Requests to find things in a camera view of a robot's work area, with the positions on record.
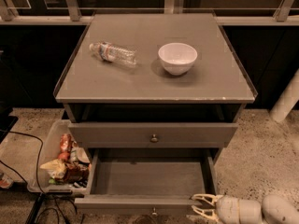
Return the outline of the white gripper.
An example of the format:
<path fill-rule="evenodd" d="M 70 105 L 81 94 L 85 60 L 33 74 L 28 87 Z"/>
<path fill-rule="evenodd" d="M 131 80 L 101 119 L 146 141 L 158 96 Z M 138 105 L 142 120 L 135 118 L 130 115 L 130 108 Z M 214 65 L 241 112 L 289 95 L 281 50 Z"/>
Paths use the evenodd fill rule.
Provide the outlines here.
<path fill-rule="evenodd" d="M 194 194 L 194 201 L 203 201 L 215 206 L 214 209 L 202 209 L 193 207 L 197 215 L 215 221 L 217 224 L 262 224 L 262 207 L 259 202 L 253 200 L 238 199 L 235 197 Z"/>

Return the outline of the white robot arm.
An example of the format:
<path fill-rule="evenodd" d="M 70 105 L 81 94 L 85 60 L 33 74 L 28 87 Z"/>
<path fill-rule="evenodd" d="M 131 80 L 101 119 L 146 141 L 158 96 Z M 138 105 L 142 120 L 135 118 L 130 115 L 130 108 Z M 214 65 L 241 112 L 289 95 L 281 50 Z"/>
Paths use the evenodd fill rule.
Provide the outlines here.
<path fill-rule="evenodd" d="M 299 211 L 277 195 L 266 195 L 262 202 L 227 195 L 194 194 L 192 200 L 210 208 L 192 206 L 194 213 L 218 224 L 299 224 Z"/>

